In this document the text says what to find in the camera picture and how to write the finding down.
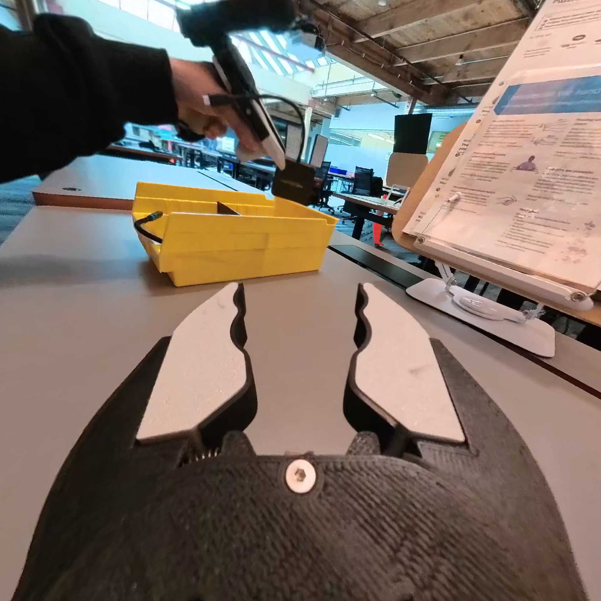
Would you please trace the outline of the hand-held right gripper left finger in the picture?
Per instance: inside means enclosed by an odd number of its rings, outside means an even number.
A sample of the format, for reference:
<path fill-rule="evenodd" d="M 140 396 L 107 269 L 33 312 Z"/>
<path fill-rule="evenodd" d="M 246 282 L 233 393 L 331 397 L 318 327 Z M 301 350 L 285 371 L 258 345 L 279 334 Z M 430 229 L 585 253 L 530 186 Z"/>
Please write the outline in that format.
<path fill-rule="evenodd" d="M 175 329 L 136 434 L 141 444 L 190 436 L 220 445 L 257 413 L 245 350 L 244 285 L 227 284 Z"/>

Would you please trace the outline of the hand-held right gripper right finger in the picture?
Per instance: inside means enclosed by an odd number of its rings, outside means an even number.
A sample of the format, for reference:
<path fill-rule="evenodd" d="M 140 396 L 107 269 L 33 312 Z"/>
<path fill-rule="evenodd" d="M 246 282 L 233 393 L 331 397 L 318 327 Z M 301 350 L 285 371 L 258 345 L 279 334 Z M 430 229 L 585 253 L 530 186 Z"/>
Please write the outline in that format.
<path fill-rule="evenodd" d="M 380 445 L 463 445 L 466 435 L 426 330 L 370 283 L 357 286 L 344 416 Z"/>

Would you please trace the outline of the black usb hub with cable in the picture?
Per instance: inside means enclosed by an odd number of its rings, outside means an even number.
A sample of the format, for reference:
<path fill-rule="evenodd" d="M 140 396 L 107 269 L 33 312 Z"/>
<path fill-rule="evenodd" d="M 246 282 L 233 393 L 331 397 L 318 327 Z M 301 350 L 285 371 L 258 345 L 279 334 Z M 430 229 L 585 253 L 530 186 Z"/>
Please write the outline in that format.
<path fill-rule="evenodd" d="M 220 106 L 236 105 L 246 101 L 247 103 L 259 103 L 262 100 L 277 100 L 287 104 L 302 118 L 302 113 L 297 104 L 285 97 L 274 94 L 242 93 L 242 94 L 209 94 L 204 95 L 203 101 L 207 106 L 213 108 Z M 302 162 L 302 150 L 299 150 L 297 159 L 291 161 L 286 159 L 286 166 L 278 167 L 272 183 L 274 196 L 294 201 L 302 206 L 309 206 L 313 196 L 314 168 Z"/>

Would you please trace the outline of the yellow plastic bin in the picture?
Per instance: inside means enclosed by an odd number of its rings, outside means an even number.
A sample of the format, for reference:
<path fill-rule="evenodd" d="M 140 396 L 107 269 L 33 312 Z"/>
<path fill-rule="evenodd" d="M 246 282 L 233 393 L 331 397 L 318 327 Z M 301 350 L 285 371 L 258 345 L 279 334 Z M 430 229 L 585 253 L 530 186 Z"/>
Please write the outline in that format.
<path fill-rule="evenodd" d="M 262 193 L 139 182 L 133 226 L 177 287 L 318 271 L 338 219 Z"/>

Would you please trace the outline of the person's left forearm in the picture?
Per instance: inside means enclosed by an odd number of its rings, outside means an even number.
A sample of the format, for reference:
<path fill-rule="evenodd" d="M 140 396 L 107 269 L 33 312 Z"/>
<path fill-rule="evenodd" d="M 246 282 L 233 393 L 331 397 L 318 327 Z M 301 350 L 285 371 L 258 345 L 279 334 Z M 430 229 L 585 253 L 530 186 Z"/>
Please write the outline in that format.
<path fill-rule="evenodd" d="M 178 123 L 165 49 L 104 39 L 71 16 L 1 26 L 1 183 L 104 150 L 126 123 Z"/>

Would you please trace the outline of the person's left hand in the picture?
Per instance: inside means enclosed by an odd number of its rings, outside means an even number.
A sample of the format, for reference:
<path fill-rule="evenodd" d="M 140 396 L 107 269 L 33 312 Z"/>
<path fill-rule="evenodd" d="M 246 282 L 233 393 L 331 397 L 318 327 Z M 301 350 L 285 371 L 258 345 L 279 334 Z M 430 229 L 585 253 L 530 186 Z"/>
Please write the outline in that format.
<path fill-rule="evenodd" d="M 212 107 L 205 97 L 224 94 L 211 64 L 170 57 L 172 86 L 178 117 L 191 131 L 209 139 L 225 136 L 231 129 L 239 144 L 247 150 L 258 150 L 257 139 L 247 123 L 232 106 Z"/>

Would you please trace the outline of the white stand base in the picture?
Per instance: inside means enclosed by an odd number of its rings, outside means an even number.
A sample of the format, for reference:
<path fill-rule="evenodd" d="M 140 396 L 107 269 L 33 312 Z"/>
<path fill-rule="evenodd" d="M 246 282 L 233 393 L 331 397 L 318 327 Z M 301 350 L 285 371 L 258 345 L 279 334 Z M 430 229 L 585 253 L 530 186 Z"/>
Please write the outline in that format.
<path fill-rule="evenodd" d="M 413 299 L 539 357 L 553 358 L 555 330 L 538 317 L 493 302 L 455 284 L 428 278 L 406 289 Z"/>

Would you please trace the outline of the grey table with wooden edge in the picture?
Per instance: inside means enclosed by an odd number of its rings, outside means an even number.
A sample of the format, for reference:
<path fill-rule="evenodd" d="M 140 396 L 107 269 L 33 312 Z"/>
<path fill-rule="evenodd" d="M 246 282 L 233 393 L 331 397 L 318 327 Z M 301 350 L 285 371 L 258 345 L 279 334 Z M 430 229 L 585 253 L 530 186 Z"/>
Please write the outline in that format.
<path fill-rule="evenodd" d="M 261 192 L 229 176 L 206 169 L 95 154 L 79 157 L 66 167 L 51 172 L 33 190 L 33 198 L 38 206 L 130 211 L 139 182 Z"/>

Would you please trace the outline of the background wooden desk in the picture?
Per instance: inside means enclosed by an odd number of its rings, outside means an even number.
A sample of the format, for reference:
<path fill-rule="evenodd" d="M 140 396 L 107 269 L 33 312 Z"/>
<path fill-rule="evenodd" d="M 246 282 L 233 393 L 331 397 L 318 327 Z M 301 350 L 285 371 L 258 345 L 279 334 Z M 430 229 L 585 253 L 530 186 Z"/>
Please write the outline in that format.
<path fill-rule="evenodd" d="M 401 208 L 403 198 L 387 199 L 350 193 L 333 192 L 333 197 L 343 201 L 343 212 L 355 219 L 352 237 L 359 240 L 366 221 L 391 230 L 394 216 Z"/>

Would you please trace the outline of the wooden document board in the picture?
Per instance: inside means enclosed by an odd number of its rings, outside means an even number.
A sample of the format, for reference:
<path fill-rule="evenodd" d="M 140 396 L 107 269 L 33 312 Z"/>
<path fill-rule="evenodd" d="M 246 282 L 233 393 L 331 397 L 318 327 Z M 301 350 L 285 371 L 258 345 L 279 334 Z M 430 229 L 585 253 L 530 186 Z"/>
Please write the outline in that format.
<path fill-rule="evenodd" d="M 410 188 L 410 191 L 402 201 L 401 207 L 394 217 L 392 232 L 396 243 L 416 254 L 418 253 L 417 243 L 415 242 L 416 236 L 404 232 L 404 229 L 409 227 L 413 222 L 414 214 L 418 212 L 418 207 L 431 185 L 439 180 L 439 172 L 443 169 L 448 154 L 453 154 L 455 152 L 453 148 L 455 147 L 456 142 L 459 142 L 460 145 L 462 144 L 463 130 L 465 127 L 466 123 L 461 124 L 447 134 L 439 150 L 427 164 L 424 171 L 417 179 L 417 182 Z M 519 285 L 509 282 L 506 275 L 499 275 L 497 272 L 492 272 L 491 268 L 486 268 L 486 270 L 482 272 L 479 268 L 466 264 L 464 260 L 459 262 L 458 259 L 452 259 L 451 266 L 461 272 L 475 276 L 480 280 L 495 284 L 501 289 L 522 296 L 529 301 L 533 302 L 535 300 L 534 286 L 532 284 L 527 284 L 526 289 L 522 289 Z M 540 300 L 540 303 L 553 311 L 570 316 L 577 321 L 600 327 L 600 301 L 598 297 L 596 297 L 593 302 L 594 306 L 591 310 L 582 311 L 561 306 L 549 300 Z"/>

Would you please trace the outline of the black hanging panel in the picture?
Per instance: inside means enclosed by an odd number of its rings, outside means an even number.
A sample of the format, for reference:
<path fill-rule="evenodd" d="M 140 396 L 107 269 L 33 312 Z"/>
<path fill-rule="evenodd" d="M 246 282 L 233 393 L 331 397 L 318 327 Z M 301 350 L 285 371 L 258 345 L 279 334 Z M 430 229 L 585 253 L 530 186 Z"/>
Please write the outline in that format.
<path fill-rule="evenodd" d="M 396 115 L 393 153 L 426 155 L 432 114 Z"/>

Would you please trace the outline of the instruction sheet in clear holder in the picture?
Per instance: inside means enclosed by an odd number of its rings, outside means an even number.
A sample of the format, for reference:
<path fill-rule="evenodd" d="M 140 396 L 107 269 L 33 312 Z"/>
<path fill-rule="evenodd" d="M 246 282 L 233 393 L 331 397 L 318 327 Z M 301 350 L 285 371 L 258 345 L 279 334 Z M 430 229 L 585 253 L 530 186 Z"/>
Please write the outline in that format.
<path fill-rule="evenodd" d="M 600 1 L 545 1 L 404 233 L 600 286 Z"/>

